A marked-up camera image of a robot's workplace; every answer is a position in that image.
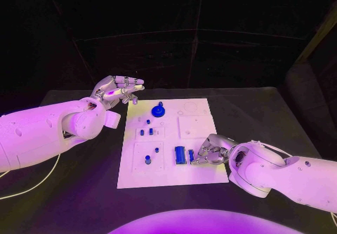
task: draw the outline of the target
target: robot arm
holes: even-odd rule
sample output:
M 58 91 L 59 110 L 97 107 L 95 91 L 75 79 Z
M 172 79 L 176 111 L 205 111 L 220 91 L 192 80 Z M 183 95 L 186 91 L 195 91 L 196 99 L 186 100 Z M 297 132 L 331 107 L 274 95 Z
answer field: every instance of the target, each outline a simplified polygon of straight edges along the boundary
M 277 149 L 210 134 L 193 164 L 228 161 L 229 180 L 254 196 L 265 198 L 275 189 L 297 203 L 337 213 L 337 162 L 300 156 L 282 159 L 265 146 Z
M 0 117 L 0 172 L 40 163 L 94 139 L 102 127 L 117 128 L 120 114 L 108 111 L 123 99 L 137 97 L 144 81 L 105 77 L 91 97 L 15 112 Z

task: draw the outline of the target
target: gray tabletop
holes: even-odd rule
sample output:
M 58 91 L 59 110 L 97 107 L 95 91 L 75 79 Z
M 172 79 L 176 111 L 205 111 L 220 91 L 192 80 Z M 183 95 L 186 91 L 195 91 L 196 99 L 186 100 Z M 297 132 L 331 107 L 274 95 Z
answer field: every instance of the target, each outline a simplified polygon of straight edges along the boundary
M 91 91 L 51 91 L 42 105 L 89 94 Z M 320 158 L 275 88 L 154 89 L 137 95 L 140 99 L 208 98 L 218 134 L 238 142 L 261 140 L 292 155 Z M 267 198 L 258 198 L 232 182 L 117 189 L 127 105 L 120 103 L 112 111 L 121 114 L 118 129 L 104 127 L 95 139 L 61 155 L 51 177 L 33 191 L 0 200 L 2 233 L 105 234 L 147 215 L 180 209 L 233 211 L 304 233 L 336 233 L 330 214 L 294 203 L 275 190 Z M 0 196 L 30 188 L 55 160 L 12 171 L 0 179 Z

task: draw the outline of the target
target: table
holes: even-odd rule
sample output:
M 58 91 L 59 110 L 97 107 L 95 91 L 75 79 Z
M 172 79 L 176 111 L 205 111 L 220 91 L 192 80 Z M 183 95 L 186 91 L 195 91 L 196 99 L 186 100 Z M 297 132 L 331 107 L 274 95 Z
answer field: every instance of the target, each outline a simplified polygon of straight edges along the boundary
M 42 105 L 89 96 L 91 91 L 49 91 Z M 140 99 L 208 98 L 218 133 L 238 142 L 261 140 L 292 155 L 320 158 L 304 129 L 272 87 L 244 89 L 154 89 Z M 261 217 L 304 233 L 336 233 L 330 213 L 292 202 L 272 190 L 267 198 L 232 182 L 117 189 L 127 105 L 118 129 L 61 155 L 56 169 L 29 193 L 0 200 L 0 232 L 105 234 L 130 221 L 180 209 L 226 210 Z M 12 171 L 0 179 L 0 196 L 29 189 L 46 176 L 56 157 Z

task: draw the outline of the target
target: blue battery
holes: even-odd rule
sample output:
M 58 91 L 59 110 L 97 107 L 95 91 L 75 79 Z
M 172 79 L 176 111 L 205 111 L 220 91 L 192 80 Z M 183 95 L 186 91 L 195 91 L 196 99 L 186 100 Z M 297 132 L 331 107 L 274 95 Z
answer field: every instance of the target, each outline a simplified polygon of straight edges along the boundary
M 151 163 L 150 155 L 146 156 L 146 164 L 148 165 Z
M 190 156 L 190 163 L 192 163 L 192 161 L 195 160 L 195 151 L 193 150 L 189 150 L 189 156 Z
M 186 164 L 186 157 L 184 157 L 184 147 L 176 146 L 176 164 Z

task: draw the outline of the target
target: blue knob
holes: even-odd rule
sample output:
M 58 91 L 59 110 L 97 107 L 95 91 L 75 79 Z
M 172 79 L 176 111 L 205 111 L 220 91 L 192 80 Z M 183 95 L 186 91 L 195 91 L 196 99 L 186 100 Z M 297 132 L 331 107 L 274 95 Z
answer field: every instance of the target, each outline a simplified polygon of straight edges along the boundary
M 150 155 L 146 156 L 146 164 L 148 165 L 151 163 Z
M 166 109 L 163 108 L 163 103 L 160 102 L 159 105 L 151 110 L 154 117 L 161 117 L 166 114 Z

